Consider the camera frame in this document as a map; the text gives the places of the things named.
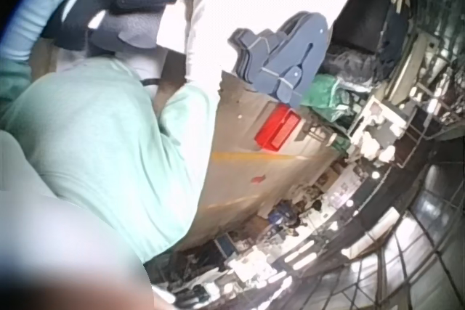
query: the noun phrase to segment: yellow stripe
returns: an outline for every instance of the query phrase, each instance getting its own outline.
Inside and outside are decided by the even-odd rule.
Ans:
[[[208,205],[208,206],[201,206],[199,208],[199,210],[200,211],[206,211],[206,210],[209,210],[211,208],[225,207],[225,206],[229,206],[229,205],[234,205],[236,203],[241,203],[241,202],[247,201],[247,200],[254,200],[254,199],[257,199],[259,197],[261,197],[261,195],[252,195],[252,196],[239,197],[238,199],[227,202],[227,203],[213,203],[213,204]]]
[[[268,154],[265,152],[213,152],[211,158],[215,161],[242,160],[242,161],[270,161],[270,160],[308,160],[301,155]]]

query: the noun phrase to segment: blue glove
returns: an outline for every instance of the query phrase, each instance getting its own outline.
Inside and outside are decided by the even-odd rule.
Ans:
[[[23,0],[0,42],[0,57],[27,61],[50,16],[64,0]]]

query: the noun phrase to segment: red reflector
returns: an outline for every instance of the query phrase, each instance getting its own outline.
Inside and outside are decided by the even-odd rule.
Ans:
[[[299,125],[302,118],[287,105],[279,104],[256,134],[255,141],[262,148],[277,152]]]

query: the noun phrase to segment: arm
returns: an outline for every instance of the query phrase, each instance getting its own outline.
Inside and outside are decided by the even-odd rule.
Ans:
[[[221,16],[226,12],[221,5],[221,0],[194,0],[186,52],[187,83],[168,101],[159,120],[167,157],[181,159],[182,175],[190,183],[185,194],[189,203],[195,203],[191,212],[205,180],[219,103],[220,59],[227,43],[227,33],[221,28]]]
[[[53,11],[63,0],[23,0],[0,43],[0,113],[31,84],[28,59]]]

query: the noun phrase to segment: light green shirt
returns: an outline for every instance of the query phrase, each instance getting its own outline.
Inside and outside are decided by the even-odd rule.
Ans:
[[[0,129],[56,196],[106,221],[142,262],[185,236],[206,175],[216,92],[186,83],[157,120],[139,79],[105,57],[32,84],[27,64],[0,60],[0,84]]]

